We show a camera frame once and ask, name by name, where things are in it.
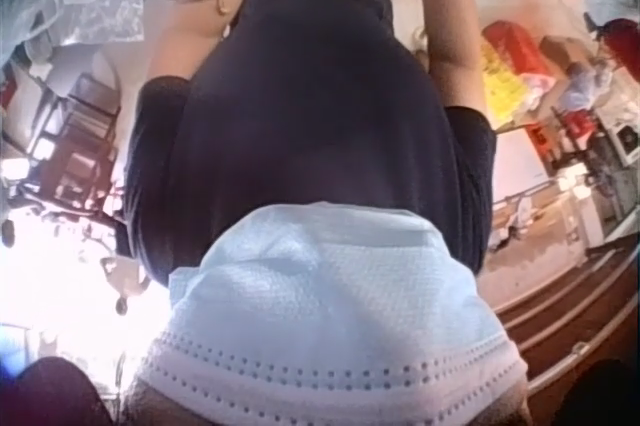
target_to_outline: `perforated mask fabric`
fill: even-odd
[[[170,278],[139,377],[227,425],[459,425],[526,373],[428,221],[314,204],[257,210]]]

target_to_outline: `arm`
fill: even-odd
[[[486,116],[481,34],[475,0],[422,0],[429,73],[445,106]]]
[[[177,76],[191,79],[220,41],[242,0],[225,0],[230,10],[217,12],[215,1],[175,3],[149,67],[149,79]]]

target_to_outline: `dark short sleeve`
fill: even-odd
[[[497,137],[489,121],[471,108],[449,107],[446,113],[455,140],[463,227],[478,241],[469,258],[478,273],[491,233]]]
[[[129,143],[124,214],[133,256],[148,271],[158,258],[147,253],[159,251],[155,243],[164,240],[162,231],[167,230],[163,228],[167,165],[189,98],[189,84],[182,78],[160,77],[145,84],[138,96]]]

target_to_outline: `white face mask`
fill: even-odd
[[[222,424],[463,424],[526,372],[470,270],[408,212],[266,207],[169,286],[140,377]]]

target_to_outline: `navy blue shirt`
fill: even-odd
[[[140,92],[125,217],[150,274],[197,266],[256,208],[316,201],[417,213],[478,272],[495,134],[443,106],[388,0],[247,1],[192,80]]]

